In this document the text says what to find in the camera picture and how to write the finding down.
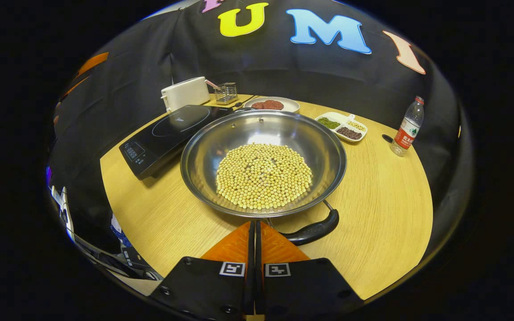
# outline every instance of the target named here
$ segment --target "plastic water bottle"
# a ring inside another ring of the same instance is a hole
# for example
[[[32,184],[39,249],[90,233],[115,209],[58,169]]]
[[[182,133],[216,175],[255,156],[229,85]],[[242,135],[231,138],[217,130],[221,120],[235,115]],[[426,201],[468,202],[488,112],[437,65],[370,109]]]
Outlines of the plastic water bottle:
[[[398,129],[396,137],[390,144],[390,149],[394,154],[404,156],[408,151],[408,148],[412,146],[414,138],[416,138],[416,135],[420,132],[420,127],[423,122],[424,99],[420,96],[416,96],[416,101],[408,107],[404,120],[402,120],[402,125],[400,126],[400,129]]]

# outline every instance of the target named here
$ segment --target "white divided dish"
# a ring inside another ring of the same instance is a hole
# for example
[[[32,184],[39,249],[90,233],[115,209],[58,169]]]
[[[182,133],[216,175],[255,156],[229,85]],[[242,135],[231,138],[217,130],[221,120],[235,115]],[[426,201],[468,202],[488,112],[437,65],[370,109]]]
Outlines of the white divided dish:
[[[346,140],[347,142],[359,142],[366,136],[366,133],[368,132],[368,127],[365,124],[362,124],[361,122],[357,122],[356,120],[354,120],[355,116],[353,114],[350,114],[350,116],[344,116],[344,115],[338,114],[337,112],[331,111],[331,112],[325,112],[324,114],[315,118],[315,120],[318,121],[320,118],[323,118],[323,117],[326,117],[333,122],[340,123],[340,125],[337,128],[335,128],[335,129],[329,128],[329,130],[334,132],[336,134],[336,136],[338,136],[341,140]],[[353,126],[350,126],[348,124],[348,122],[356,123],[359,126],[363,126],[363,128],[365,128],[366,130],[362,131],[362,130],[359,130],[358,128],[354,128]],[[343,127],[346,127],[349,130],[353,130],[355,132],[359,132],[360,134],[362,134],[362,136],[358,140],[353,140],[351,138],[348,138],[347,136],[344,136],[343,134],[340,134],[339,132],[336,132],[337,130],[339,130]]]
[[[255,103],[265,102],[265,100],[277,100],[278,102],[282,103],[283,104],[282,111],[291,111],[291,112],[296,112],[298,114],[298,110],[300,109],[300,105],[298,104],[298,102],[296,102],[292,99],[283,98],[283,97],[255,98],[255,99],[245,102],[245,104],[243,104],[243,107],[251,107],[251,105],[253,105]]]

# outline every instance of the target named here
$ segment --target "wok handle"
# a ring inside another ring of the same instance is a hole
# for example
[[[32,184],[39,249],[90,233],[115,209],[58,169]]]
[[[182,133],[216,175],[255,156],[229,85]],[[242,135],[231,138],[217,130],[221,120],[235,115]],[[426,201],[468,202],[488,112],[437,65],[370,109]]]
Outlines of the wok handle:
[[[299,246],[310,242],[314,242],[326,236],[328,233],[334,231],[339,221],[338,211],[333,209],[326,200],[324,200],[323,202],[330,210],[330,212],[328,212],[328,217],[326,219],[323,219],[320,222],[307,225],[304,228],[298,230],[297,232],[281,234],[285,236],[289,241],[291,241],[294,245]]]

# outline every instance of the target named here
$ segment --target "round wooden table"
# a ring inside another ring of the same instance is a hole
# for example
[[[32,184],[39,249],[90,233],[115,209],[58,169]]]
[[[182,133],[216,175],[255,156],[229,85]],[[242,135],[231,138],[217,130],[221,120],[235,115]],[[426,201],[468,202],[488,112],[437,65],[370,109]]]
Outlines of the round wooden table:
[[[239,95],[238,101],[249,97]],[[298,103],[300,114],[311,118],[327,111],[348,115]],[[207,104],[216,106],[214,100]],[[420,262],[430,239],[433,209],[426,173],[414,147],[398,157],[382,138],[382,134],[394,137],[397,128],[358,115],[356,120],[367,126],[368,133],[357,143],[341,140],[347,169],[341,184],[327,198],[339,210],[340,223],[324,238],[300,249],[312,259],[330,259],[359,297],[368,299]],[[119,145],[100,159],[108,201],[130,242],[163,276],[180,258],[200,257],[248,221],[220,213],[196,199],[182,181],[179,158],[161,177],[139,181],[122,158]],[[278,231],[293,232],[327,214],[321,203],[272,221]]]

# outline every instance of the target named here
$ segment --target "stainless steel wok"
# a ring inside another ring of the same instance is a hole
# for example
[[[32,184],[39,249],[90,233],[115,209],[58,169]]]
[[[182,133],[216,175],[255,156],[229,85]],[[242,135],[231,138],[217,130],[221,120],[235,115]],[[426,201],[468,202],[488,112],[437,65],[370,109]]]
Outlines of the stainless steel wok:
[[[287,145],[297,151],[312,172],[312,185],[292,203],[277,209],[242,209],[216,192],[216,172],[227,152],[244,144]],[[267,219],[306,210],[339,185],[346,170],[346,154],[340,140],[328,128],[306,116],[277,110],[235,112],[194,134],[182,153],[180,170],[192,193],[214,209],[240,217]],[[294,244],[306,244],[330,233],[338,224],[338,211],[327,219],[284,234]]]

